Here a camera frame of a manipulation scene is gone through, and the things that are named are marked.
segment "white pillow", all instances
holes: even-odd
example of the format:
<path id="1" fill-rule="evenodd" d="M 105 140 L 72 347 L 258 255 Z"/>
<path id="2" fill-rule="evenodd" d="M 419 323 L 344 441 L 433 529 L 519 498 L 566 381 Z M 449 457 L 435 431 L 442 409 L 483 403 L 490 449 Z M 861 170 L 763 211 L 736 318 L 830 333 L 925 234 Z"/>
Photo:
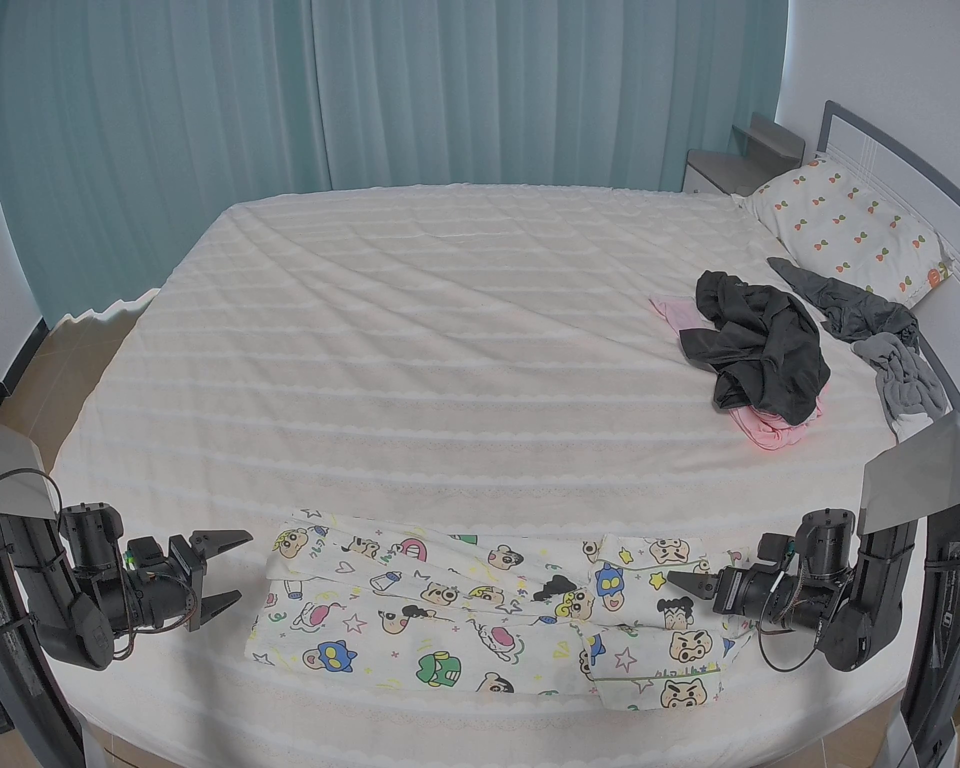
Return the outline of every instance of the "white pillow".
<path id="1" fill-rule="evenodd" d="M 933 229 L 829 158 L 771 180 L 744 205 L 799 266 L 908 307 L 949 275 Z"/>

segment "pink clothing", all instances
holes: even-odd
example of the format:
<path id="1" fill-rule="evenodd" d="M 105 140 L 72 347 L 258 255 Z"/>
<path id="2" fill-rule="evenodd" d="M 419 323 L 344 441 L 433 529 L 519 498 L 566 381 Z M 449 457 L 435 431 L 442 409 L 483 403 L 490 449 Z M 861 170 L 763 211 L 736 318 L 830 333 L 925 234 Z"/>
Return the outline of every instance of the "pink clothing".
<path id="1" fill-rule="evenodd" d="M 655 294 L 650 297 L 657 313 L 666 320 L 678 336 L 688 328 L 712 328 L 712 324 L 697 309 L 697 302 L 689 296 L 665 296 Z M 824 414 L 824 403 L 817 397 L 817 407 L 810 418 L 797 426 L 790 426 L 783 417 L 765 414 L 750 405 L 731 408 L 728 413 L 736 425 L 744 431 L 756 445 L 764 450 L 777 450 L 798 442 L 806 428 Z"/>

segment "wooden floor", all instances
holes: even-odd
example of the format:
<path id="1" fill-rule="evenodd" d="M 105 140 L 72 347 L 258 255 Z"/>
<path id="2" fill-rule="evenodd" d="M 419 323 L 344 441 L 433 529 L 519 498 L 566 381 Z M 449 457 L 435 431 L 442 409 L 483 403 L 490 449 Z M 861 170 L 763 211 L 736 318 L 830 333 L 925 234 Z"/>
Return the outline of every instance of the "wooden floor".
<path id="1" fill-rule="evenodd" d="M 13 395 L 0 404 L 0 423 L 30 437 L 47 468 L 53 466 L 86 397 L 97 385 L 137 317 L 135 312 L 121 310 L 106 320 L 89 317 L 62 323 L 43 342 Z M 789 707 L 791 703 L 784 702 L 784 705 Z M 777 768 L 869 768 L 886 730 L 892 705 L 892 700 L 881 704 L 773 765 Z M 109 733 L 98 730 L 97 735 L 108 751 L 111 766 L 177 768 Z M 37 767 L 17 732 L 0 735 L 0 765 L 3 768 Z"/>

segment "curtain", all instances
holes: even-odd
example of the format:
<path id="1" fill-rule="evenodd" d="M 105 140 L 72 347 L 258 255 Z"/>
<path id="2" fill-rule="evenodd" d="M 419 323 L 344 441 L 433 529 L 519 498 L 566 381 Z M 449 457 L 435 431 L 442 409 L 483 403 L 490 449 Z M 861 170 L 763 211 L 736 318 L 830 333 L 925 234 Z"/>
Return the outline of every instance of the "curtain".
<path id="1" fill-rule="evenodd" d="M 0 203 L 49 323 L 231 204 L 473 182 L 679 190 L 773 117 L 787 0 L 0 0 Z"/>
<path id="2" fill-rule="evenodd" d="M 162 284 L 234 203 L 330 188 L 309 0 L 3 10 L 0 201 L 51 326 Z"/>
<path id="3" fill-rule="evenodd" d="M 335 188 L 679 191 L 686 151 L 774 117 L 786 0 L 315 0 Z"/>

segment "white wall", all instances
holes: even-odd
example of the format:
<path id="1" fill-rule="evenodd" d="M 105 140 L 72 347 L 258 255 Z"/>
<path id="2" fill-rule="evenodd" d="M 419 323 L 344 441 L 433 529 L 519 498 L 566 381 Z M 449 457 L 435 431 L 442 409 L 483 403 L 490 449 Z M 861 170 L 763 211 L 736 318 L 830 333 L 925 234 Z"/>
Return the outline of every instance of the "white wall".
<path id="1" fill-rule="evenodd" d="M 40 310 L 23 276 L 0 208 L 0 380 L 39 322 Z"/>
<path id="2" fill-rule="evenodd" d="M 790 0 L 777 121 L 808 153 L 827 99 L 960 184 L 960 0 Z"/>

